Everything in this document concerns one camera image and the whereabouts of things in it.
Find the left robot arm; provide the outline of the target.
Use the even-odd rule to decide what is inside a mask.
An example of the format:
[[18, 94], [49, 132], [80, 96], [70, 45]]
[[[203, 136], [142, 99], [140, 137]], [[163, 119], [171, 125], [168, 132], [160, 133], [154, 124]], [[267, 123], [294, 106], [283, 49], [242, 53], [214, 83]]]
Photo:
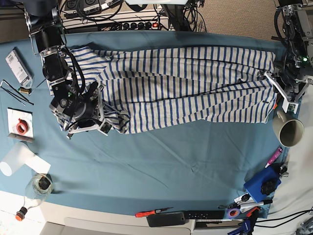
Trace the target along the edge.
[[286, 48], [279, 67], [282, 82], [294, 94], [313, 83], [313, 2], [276, 0], [274, 27], [278, 41]]

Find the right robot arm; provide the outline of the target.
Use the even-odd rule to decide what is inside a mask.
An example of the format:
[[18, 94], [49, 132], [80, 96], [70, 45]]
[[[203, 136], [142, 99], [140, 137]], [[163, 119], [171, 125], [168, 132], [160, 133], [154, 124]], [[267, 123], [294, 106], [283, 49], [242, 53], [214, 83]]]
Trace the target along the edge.
[[24, 0], [29, 37], [43, 58], [43, 75], [54, 98], [50, 109], [65, 131], [102, 124], [98, 82], [86, 85], [83, 71], [67, 41], [56, 0]]

